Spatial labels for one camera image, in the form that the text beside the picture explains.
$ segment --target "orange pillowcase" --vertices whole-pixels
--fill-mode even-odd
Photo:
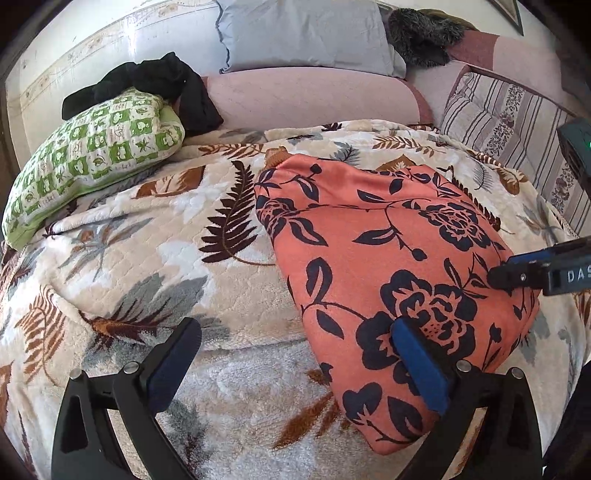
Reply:
[[[392,345],[394,319],[416,319],[452,362],[494,371],[534,320],[537,292],[490,289],[488,270],[512,252],[430,167],[363,171],[286,151],[269,160],[256,214],[320,368],[370,447],[400,450],[437,415]]]

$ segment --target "fuzzy bedspread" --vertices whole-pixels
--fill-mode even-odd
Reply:
[[[192,138],[167,163],[72,202],[4,255],[0,428],[38,478],[50,478],[69,371],[115,373],[184,316],[200,321],[204,343],[157,419],[196,478],[391,479],[412,457],[420,440],[389,456],[370,450],[312,355],[254,212],[255,179],[278,147],[370,170],[453,171],[516,254],[574,238],[519,171],[432,132],[350,121]],[[498,370],[525,371],[544,450],[590,351],[590,310],[589,293],[540,297]],[[148,478],[112,421],[132,471]]]

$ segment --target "picture frame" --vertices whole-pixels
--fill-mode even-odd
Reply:
[[[523,33],[523,23],[521,22],[521,14],[519,13],[519,5],[517,0],[488,0],[492,3],[503,16],[511,22],[515,29],[525,36]]]

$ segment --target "pink sofa cushion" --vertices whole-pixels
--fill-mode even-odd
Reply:
[[[359,119],[433,122],[427,101],[414,86],[373,73],[283,67],[212,76],[206,85],[224,129],[305,128]]]

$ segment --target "green pillowcase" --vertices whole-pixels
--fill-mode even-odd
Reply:
[[[21,249],[71,200],[168,158],[181,147],[184,133],[159,96],[134,88],[71,118],[15,180],[2,220],[6,242]]]

